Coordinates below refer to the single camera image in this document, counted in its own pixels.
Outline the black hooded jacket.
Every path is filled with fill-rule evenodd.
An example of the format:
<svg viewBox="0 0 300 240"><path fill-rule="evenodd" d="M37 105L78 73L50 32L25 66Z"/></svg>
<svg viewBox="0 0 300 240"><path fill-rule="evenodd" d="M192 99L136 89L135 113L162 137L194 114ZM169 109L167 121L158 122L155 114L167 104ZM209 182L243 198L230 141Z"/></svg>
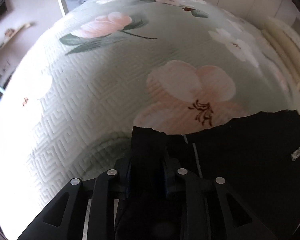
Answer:
<svg viewBox="0 0 300 240"><path fill-rule="evenodd" d="M169 135L135 125L116 239L300 239L300 115Z"/></svg>

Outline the floral green bedspread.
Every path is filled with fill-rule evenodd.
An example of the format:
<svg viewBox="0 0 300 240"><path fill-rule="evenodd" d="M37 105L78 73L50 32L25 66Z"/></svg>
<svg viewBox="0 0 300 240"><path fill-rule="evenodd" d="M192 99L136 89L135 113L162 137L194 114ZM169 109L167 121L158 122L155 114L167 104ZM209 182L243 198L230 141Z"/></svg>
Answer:
<svg viewBox="0 0 300 240"><path fill-rule="evenodd" d="M133 126L198 132L300 110L261 32L202 0L90 0L38 38L0 100L0 226L17 239L74 177L111 167Z"/></svg>

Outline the beige folded quilt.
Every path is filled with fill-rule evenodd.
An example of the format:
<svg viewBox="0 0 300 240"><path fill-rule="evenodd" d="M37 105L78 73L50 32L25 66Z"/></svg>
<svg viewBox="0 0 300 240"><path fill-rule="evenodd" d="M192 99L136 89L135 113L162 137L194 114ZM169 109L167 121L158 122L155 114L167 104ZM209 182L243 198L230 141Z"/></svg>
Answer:
<svg viewBox="0 0 300 240"><path fill-rule="evenodd" d="M276 18L265 22L262 34L277 52L300 91L300 35Z"/></svg>

